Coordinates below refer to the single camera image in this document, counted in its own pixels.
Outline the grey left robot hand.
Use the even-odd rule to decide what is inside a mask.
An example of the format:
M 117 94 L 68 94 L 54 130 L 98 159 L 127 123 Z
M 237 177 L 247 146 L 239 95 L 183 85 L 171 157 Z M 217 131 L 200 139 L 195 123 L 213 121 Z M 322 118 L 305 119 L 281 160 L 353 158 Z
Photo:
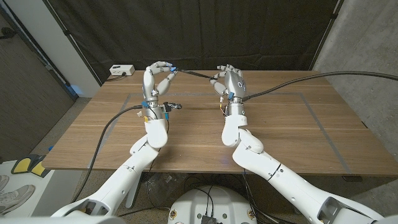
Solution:
M 162 72 L 170 72 L 170 74 L 155 87 L 154 77 L 156 74 Z M 175 78 L 176 74 L 177 68 L 168 62 L 158 61 L 146 68 L 142 82 L 144 101 L 149 106 L 148 109 L 146 109 L 146 116 L 152 119 L 162 119 L 162 111 L 158 106 L 158 96 L 168 92 L 170 83 Z

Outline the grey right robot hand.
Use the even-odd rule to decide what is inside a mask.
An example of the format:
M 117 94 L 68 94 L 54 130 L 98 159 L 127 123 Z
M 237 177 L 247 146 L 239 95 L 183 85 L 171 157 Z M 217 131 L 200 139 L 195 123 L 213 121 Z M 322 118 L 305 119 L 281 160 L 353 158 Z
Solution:
M 228 97 L 228 104 L 222 110 L 225 116 L 244 115 L 243 98 L 246 96 L 246 85 L 243 73 L 232 65 L 219 65 L 219 73 L 210 80 L 218 95 Z

